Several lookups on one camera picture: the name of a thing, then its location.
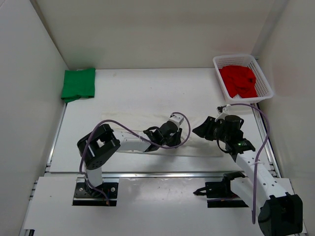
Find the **white plastic mesh basket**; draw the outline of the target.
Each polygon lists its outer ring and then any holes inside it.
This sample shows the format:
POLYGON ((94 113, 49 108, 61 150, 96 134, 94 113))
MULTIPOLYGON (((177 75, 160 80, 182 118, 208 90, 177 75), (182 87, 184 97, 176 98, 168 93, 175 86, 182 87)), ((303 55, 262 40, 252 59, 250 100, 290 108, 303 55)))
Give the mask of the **white plastic mesh basket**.
POLYGON ((262 100, 272 98, 274 93, 265 78, 262 70, 260 69, 256 59, 252 55, 247 54, 235 54, 235 55, 223 55, 223 56, 216 56, 213 58, 213 64, 215 66, 215 73, 217 80, 219 82, 219 86, 222 90, 223 96, 225 101, 228 104, 233 103, 246 103, 246 104, 253 104, 258 103, 262 100), (231 97, 228 94, 226 86, 223 82, 223 79, 220 74, 220 69, 225 66, 230 65, 237 65, 249 68, 256 77, 255 83, 255 91, 257 93, 257 97, 251 98, 241 98, 239 95, 231 97))

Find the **aluminium front rail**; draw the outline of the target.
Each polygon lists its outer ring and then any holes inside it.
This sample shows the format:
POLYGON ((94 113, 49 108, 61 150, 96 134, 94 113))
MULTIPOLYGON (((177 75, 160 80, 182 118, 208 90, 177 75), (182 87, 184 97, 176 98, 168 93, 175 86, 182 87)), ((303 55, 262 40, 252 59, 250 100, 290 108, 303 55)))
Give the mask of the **aluminium front rail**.
MULTIPOLYGON (((165 173, 118 173, 118 172, 103 172, 103 178, 171 178, 171 177, 222 177, 223 174, 231 172, 165 172, 165 173)), ((54 173, 45 172, 44 177, 82 177, 79 173, 54 173)))

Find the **green polo t shirt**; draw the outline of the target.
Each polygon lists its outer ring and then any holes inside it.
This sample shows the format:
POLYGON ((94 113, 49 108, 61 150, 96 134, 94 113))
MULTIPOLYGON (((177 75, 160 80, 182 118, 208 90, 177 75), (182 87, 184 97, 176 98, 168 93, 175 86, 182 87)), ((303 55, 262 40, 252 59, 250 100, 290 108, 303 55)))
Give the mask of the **green polo t shirt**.
POLYGON ((64 72, 61 99, 69 103, 79 99, 94 98, 95 68, 66 70, 64 72))

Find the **white t shirt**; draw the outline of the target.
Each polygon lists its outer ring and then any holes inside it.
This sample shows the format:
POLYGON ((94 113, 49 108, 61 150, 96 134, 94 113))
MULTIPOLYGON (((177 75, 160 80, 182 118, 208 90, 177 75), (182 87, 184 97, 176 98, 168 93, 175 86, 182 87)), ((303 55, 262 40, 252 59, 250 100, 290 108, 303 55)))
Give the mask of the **white t shirt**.
MULTIPOLYGON (((101 119, 112 119, 135 132, 146 130, 152 126, 161 126, 169 118, 169 115, 158 114, 134 114, 127 112, 102 112, 101 119)), ((150 152, 152 155, 164 156, 188 156, 188 157, 222 157, 223 152, 218 148, 216 142, 207 141, 191 133, 188 141, 175 149, 158 149, 150 152)))

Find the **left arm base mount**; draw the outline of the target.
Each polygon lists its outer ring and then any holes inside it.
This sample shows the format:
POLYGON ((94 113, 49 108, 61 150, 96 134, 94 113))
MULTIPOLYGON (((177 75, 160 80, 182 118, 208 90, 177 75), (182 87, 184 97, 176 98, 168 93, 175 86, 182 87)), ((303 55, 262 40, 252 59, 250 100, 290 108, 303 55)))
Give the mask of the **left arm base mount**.
POLYGON ((79 177, 75 183, 73 193, 73 206, 86 207, 115 207, 118 199, 118 178, 103 178, 103 184, 95 187, 106 194, 107 199, 103 193, 90 188, 83 177, 79 177))

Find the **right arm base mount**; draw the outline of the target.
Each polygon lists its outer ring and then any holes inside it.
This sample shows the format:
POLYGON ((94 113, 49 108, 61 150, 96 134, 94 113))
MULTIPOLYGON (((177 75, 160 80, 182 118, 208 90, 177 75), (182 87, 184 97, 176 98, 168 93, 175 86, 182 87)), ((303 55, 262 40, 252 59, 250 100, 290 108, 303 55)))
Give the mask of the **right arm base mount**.
POLYGON ((205 182, 205 186, 193 192, 195 196, 206 196, 207 208, 243 208, 248 205, 231 191, 231 182, 246 176, 238 172, 224 174, 221 181, 205 182))

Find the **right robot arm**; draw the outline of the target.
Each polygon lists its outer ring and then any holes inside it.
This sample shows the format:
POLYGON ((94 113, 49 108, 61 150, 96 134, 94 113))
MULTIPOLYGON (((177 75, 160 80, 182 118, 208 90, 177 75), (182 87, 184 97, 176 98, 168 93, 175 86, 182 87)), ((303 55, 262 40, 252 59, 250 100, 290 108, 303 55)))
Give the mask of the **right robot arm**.
POLYGON ((242 169, 223 175, 220 182, 207 182, 195 195, 205 195, 218 203, 240 198, 252 209, 260 230, 265 236, 288 236, 303 230, 303 202, 297 194, 290 194, 278 180, 256 160, 257 150, 244 138, 244 120, 227 115, 224 119, 207 119, 193 133, 200 138, 225 143, 229 154, 242 169))

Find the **red t shirt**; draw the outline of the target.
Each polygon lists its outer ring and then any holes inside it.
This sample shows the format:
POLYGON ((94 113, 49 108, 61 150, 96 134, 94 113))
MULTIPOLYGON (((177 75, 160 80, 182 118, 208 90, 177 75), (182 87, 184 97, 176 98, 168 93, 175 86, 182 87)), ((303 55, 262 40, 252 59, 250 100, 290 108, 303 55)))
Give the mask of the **red t shirt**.
POLYGON ((256 77, 250 68, 229 65, 219 69, 219 72, 230 97, 257 97, 256 77))

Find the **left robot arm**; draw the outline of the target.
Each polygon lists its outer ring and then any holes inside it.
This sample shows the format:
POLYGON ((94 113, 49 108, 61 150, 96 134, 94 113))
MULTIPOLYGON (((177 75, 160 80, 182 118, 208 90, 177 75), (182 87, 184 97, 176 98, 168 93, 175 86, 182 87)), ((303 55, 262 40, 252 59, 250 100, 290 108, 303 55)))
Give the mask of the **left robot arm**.
POLYGON ((93 197, 103 192, 101 167, 118 151, 153 152, 172 149, 181 144, 181 124, 184 116, 173 113, 160 127, 144 131, 112 129, 104 123, 77 142, 81 155, 80 172, 85 176, 86 191, 93 197))

